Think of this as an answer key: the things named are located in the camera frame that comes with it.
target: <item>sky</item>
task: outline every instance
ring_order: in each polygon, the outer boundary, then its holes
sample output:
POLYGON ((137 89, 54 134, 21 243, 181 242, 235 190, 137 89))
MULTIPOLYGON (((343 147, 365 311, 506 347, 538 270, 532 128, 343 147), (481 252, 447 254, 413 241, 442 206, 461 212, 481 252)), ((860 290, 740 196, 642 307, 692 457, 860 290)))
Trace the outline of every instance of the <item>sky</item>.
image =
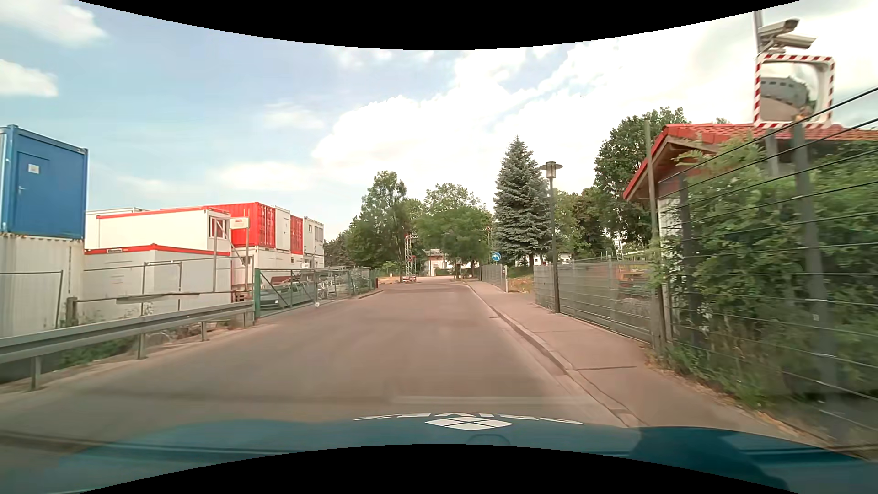
MULTIPOLYGON (((878 85, 878 2, 802 0, 806 53, 836 58, 836 101, 878 85)), ((752 121, 743 14, 607 40, 475 51, 331 47, 148 18, 73 0, 0 0, 0 125, 87 148, 89 209, 259 201, 344 230, 374 175, 410 196, 453 182, 492 207, 518 135, 580 192, 610 129, 682 106, 752 121)), ((874 118, 878 98, 836 120, 874 118)))

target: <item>street lamp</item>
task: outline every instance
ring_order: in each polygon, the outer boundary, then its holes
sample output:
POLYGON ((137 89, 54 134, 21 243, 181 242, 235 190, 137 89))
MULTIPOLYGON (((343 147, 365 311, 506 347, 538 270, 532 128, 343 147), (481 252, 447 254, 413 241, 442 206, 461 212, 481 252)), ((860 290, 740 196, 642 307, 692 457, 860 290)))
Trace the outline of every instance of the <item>street lamp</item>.
POLYGON ((549 195, 551 197, 551 205, 549 206, 549 221, 551 223, 551 274, 552 274, 552 290, 555 294, 555 312, 561 312, 561 295, 558 289, 558 246, 555 243, 555 186, 552 180, 555 178, 555 172, 564 168, 558 163, 547 161, 540 167, 540 170, 546 172, 546 178, 549 179, 549 195))

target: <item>tree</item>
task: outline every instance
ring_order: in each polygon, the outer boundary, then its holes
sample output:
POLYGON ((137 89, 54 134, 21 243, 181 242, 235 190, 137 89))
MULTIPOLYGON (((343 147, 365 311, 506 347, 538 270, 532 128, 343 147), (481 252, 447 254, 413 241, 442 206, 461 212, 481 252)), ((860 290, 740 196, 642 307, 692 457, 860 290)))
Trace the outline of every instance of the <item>tree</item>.
POLYGON ((551 241, 549 188, 518 136, 509 144, 497 176, 494 194, 496 247, 504 259, 515 262, 548 251, 551 241))
POLYGON ((601 223, 602 194, 587 187, 582 194, 556 191, 555 220, 559 251, 575 258, 595 258, 612 248, 601 223))
POLYGON ((490 255, 486 227, 491 225, 491 213, 465 187, 442 184, 428 190, 424 210, 417 225, 425 245, 473 267, 490 255))
POLYGON ((335 240, 330 240, 323 246, 323 254, 326 256, 327 266, 354 264, 348 254, 348 247, 346 244, 346 236, 348 233, 349 230, 344 230, 342 233, 338 234, 338 237, 336 237, 335 240))
POLYGON ((594 187, 608 196, 603 224, 613 237, 620 237, 625 243, 647 244, 651 237, 648 209, 622 199, 625 187, 646 158, 646 120, 650 122, 650 144, 666 125, 689 123, 683 116, 682 108, 672 112, 669 107, 662 107, 640 117, 628 117, 610 131, 609 138, 601 145, 594 160, 594 187))
POLYGON ((405 236, 414 231, 412 216, 420 202, 406 196, 406 185, 393 171, 381 171, 363 196, 360 215, 351 222, 348 252, 360 265, 403 264, 405 236))

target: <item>car hood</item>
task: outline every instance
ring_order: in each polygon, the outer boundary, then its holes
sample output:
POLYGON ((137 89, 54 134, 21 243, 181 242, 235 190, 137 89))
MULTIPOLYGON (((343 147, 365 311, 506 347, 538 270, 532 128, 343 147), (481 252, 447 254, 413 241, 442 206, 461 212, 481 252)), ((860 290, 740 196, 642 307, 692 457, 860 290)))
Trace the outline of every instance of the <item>car hood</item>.
MULTIPOLYGON (((150 476, 275 454, 332 448, 465 444, 605 454, 785 488, 785 466, 873 463, 787 440, 698 427, 620 428, 507 414, 393 414, 331 422, 230 420, 181 425, 86 447, 51 469, 16 472, 3 492, 97 489, 150 476)), ((837 482, 851 482, 848 477, 837 482)))

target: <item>road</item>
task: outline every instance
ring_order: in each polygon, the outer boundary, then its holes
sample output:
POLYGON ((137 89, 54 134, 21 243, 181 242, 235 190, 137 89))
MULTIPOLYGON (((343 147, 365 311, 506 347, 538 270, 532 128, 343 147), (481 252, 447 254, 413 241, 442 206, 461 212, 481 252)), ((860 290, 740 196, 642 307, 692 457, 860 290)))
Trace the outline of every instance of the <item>road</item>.
POLYGON ((60 439, 122 440, 233 418, 467 412, 621 425, 464 283, 420 278, 382 288, 1 395, 0 475, 70 451, 60 439), (26 443, 21 434, 41 439, 26 443))

